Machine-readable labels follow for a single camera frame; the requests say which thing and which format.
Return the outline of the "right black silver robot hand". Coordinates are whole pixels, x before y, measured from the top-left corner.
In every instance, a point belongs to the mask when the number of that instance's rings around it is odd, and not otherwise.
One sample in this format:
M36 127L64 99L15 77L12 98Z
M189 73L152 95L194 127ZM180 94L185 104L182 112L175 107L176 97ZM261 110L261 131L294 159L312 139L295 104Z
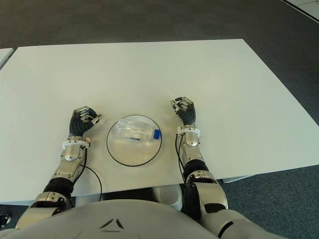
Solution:
M194 103L188 97L178 97L170 101L175 114L182 120L184 125L195 125L196 111Z

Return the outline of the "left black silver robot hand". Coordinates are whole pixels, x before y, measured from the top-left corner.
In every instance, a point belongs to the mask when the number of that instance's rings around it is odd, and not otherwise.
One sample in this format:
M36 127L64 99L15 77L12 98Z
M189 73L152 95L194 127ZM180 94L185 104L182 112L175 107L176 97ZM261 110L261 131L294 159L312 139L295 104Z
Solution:
M69 124L69 136L82 137L86 131L100 121L101 116L88 106L75 109Z

